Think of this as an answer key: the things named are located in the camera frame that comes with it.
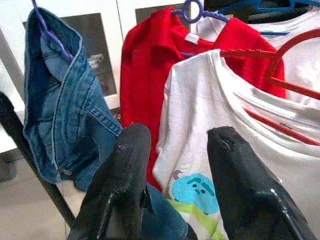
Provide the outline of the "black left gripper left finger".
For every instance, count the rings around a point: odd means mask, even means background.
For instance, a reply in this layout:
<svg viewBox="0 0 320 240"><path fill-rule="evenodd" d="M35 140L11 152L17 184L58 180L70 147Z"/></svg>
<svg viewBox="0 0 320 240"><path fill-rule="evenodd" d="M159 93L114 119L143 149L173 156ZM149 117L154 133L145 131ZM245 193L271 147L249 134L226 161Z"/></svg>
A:
<svg viewBox="0 0 320 240"><path fill-rule="evenodd" d="M70 240L138 240L147 191L151 132L141 123L126 127L113 153L95 173L71 227Z"/></svg>

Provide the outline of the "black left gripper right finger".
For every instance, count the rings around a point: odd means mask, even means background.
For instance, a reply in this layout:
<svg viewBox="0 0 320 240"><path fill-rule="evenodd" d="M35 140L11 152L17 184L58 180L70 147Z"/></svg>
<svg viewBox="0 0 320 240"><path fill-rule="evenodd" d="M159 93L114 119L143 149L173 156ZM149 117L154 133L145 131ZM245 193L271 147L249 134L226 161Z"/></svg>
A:
<svg viewBox="0 0 320 240"><path fill-rule="evenodd" d="M316 239L276 175L233 127L207 134L209 165L230 240Z"/></svg>

